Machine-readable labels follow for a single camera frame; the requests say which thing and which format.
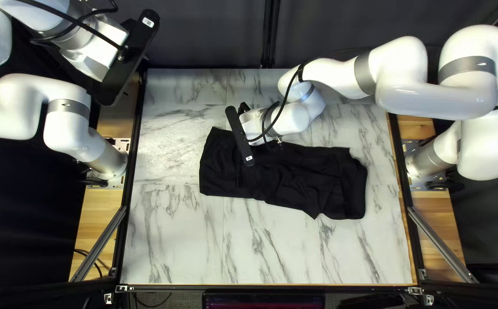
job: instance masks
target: black curtain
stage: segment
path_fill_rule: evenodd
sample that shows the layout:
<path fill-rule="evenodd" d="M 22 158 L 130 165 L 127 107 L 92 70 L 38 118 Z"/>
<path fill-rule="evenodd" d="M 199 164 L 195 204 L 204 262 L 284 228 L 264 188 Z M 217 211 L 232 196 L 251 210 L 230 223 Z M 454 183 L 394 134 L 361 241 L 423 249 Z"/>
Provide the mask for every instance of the black curtain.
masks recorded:
<path fill-rule="evenodd" d="M 13 21 L 12 55 L 0 78 L 26 73 L 70 81 L 30 37 Z M 0 289 L 69 279 L 85 187 L 74 183 L 82 175 L 72 158 L 45 146 L 45 116 L 43 106 L 31 140 L 0 138 Z"/>

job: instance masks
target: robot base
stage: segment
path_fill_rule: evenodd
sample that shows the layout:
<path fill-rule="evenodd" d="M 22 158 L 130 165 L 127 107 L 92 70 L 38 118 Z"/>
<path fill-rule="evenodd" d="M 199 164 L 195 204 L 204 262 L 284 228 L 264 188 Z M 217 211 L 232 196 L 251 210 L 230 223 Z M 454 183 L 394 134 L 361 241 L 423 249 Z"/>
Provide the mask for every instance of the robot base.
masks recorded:
<path fill-rule="evenodd" d="M 422 146 L 419 145 L 418 142 L 421 140 L 404 140 L 402 139 L 402 147 L 403 147 L 403 154 L 407 155 L 408 153 L 418 151 Z M 445 187 L 434 187 L 431 189 L 428 189 L 426 186 L 427 183 L 429 184 L 441 184 L 446 182 L 447 177 L 445 176 L 445 171 L 441 171 L 437 174 L 431 175 L 429 177 L 426 177 L 426 179 L 418 179 L 416 177 L 413 177 L 410 173 L 407 173 L 407 178 L 409 179 L 409 185 L 411 188 L 411 191 L 445 191 Z"/>
<path fill-rule="evenodd" d="M 127 165 L 127 157 L 129 155 L 130 151 L 130 146 L 131 146 L 131 139 L 130 138 L 112 138 L 115 141 L 114 147 L 119 150 L 119 152 L 122 154 L 122 156 L 125 158 L 124 160 L 124 165 Z M 101 187 L 98 185 L 88 185 L 87 189 L 96 189 L 96 190 L 123 190 L 123 187 L 125 186 L 125 174 L 126 174 L 126 168 L 124 169 L 123 173 L 120 175 L 107 175 L 107 174 L 101 174 L 96 171 L 90 171 L 87 173 L 87 178 L 86 179 L 107 179 L 108 180 L 108 186 L 107 187 Z"/>

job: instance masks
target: wooden table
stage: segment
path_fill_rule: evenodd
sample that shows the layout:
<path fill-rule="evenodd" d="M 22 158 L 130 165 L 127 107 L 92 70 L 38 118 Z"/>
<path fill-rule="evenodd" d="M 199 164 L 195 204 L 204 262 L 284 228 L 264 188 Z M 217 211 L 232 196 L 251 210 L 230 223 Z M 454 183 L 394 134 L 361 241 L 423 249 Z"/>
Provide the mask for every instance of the wooden table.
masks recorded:
<path fill-rule="evenodd" d="M 130 137 L 134 119 L 138 84 L 129 84 L 126 96 L 113 108 L 102 107 L 98 123 L 98 132 L 105 137 Z M 414 116 L 398 116 L 399 129 L 402 139 L 426 139 L 434 136 L 434 126 L 430 118 Z M 81 212 L 78 235 L 75 247 L 77 249 L 90 250 L 105 227 L 121 206 L 122 190 L 94 190 L 87 189 Z M 413 192 L 413 204 L 422 214 L 424 219 L 431 225 L 436 233 L 451 248 L 457 257 L 464 262 L 457 224 L 451 206 L 451 199 L 447 191 L 435 192 Z M 405 234 L 409 240 L 407 229 L 407 218 L 403 208 L 403 199 L 400 194 L 400 206 L 402 207 Z M 113 250 L 115 246 L 115 235 L 109 241 L 97 264 L 106 276 L 107 269 L 112 265 Z M 426 238 L 420 234 L 420 243 L 424 259 L 424 266 L 431 279 L 461 281 L 460 277 L 451 270 L 443 257 Z M 416 274 L 412 264 L 411 249 L 409 248 L 411 261 L 411 274 L 413 282 L 416 283 Z M 84 256 L 74 254 L 70 277 L 79 267 Z M 97 279 L 100 276 L 93 267 L 85 280 Z"/>
<path fill-rule="evenodd" d="M 402 139 L 424 140 L 436 134 L 434 124 L 430 118 L 414 116 L 398 116 L 400 136 Z M 403 198 L 400 193 L 400 204 L 403 205 Z M 413 206 L 441 237 L 447 246 L 455 255 L 464 263 L 463 250 L 460 244 L 459 232 L 449 191 L 413 191 L 411 193 Z M 409 239 L 407 230 L 407 218 L 403 211 L 403 220 L 405 225 L 405 234 Z M 462 279 L 451 269 L 445 262 L 442 255 L 431 243 L 431 241 L 419 231 L 420 244 L 422 249 L 422 258 L 424 268 L 431 279 L 444 280 L 452 282 L 462 282 Z M 409 250 L 410 260 L 412 262 L 411 250 Z"/>

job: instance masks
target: black pole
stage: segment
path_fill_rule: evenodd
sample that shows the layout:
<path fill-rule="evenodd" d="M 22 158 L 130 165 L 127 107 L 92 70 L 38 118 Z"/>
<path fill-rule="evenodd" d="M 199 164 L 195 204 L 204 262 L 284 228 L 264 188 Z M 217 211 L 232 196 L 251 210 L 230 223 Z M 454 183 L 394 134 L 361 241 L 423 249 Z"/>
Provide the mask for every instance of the black pole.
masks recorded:
<path fill-rule="evenodd" d="M 279 15 L 280 0 L 266 0 L 264 4 L 264 23 L 262 28 L 261 69 L 268 69 L 274 66 Z"/>

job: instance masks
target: metal bracket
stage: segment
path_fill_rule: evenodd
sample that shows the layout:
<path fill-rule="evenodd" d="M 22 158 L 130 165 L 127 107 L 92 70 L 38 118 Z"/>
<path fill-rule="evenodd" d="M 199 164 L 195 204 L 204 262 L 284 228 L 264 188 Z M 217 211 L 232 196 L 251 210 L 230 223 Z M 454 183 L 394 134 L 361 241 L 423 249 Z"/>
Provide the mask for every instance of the metal bracket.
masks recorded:
<path fill-rule="evenodd" d="M 127 286 L 126 286 L 126 285 L 116 285 L 116 286 L 115 286 L 115 292 L 116 292 L 116 293 L 124 293 L 124 292 L 127 292 Z"/>
<path fill-rule="evenodd" d="M 111 137 L 114 140 L 114 147 L 119 151 L 125 151 L 127 155 L 129 155 L 129 151 L 131 150 L 131 139 L 130 138 L 119 138 L 119 137 Z M 88 185 L 87 189 L 96 189 L 96 190 L 123 190 L 123 186 L 125 185 L 125 172 L 123 172 L 120 176 L 117 176 L 114 179 L 108 180 L 108 186 L 101 187 L 98 185 Z M 98 179 L 98 172 L 89 171 L 87 172 L 86 179 Z"/>
<path fill-rule="evenodd" d="M 117 267 L 112 267 L 112 268 L 110 268 L 110 271 L 108 272 L 108 277 L 115 277 L 116 273 L 117 273 Z"/>
<path fill-rule="evenodd" d="M 421 280 L 427 280 L 427 279 L 430 279 L 430 277 L 428 276 L 428 273 L 426 272 L 426 270 L 424 268 L 419 268 L 418 269 L 418 277 L 421 279 Z"/>
<path fill-rule="evenodd" d="M 410 286 L 407 288 L 407 292 L 411 295 L 422 295 L 422 289 L 418 286 Z"/>
<path fill-rule="evenodd" d="M 425 306 L 431 306 L 434 304 L 434 296 L 433 295 L 423 295 L 422 296 L 424 300 L 424 305 Z"/>
<path fill-rule="evenodd" d="M 112 293 L 104 294 L 104 303 L 106 303 L 106 305 L 112 304 Z"/>
<path fill-rule="evenodd" d="M 421 146 L 418 144 L 421 140 L 404 140 L 402 139 L 402 148 L 403 148 L 403 154 L 407 154 L 408 152 L 413 152 L 417 151 Z M 445 171 L 441 171 L 437 173 L 436 175 L 431 176 L 432 179 L 434 179 L 432 182 L 433 183 L 444 183 L 447 179 L 445 176 Z M 407 173 L 407 179 L 409 180 L 409 187 L 411 188 L 411 191 L 445 191 L 447 190 L 444 187 L 437 187 L 434 189 L 428 189 L 426 187 L 426 183 L 428 181 L 425 180 L 420 180 L 418 178 L 412 177 L 409 173 Z"/>

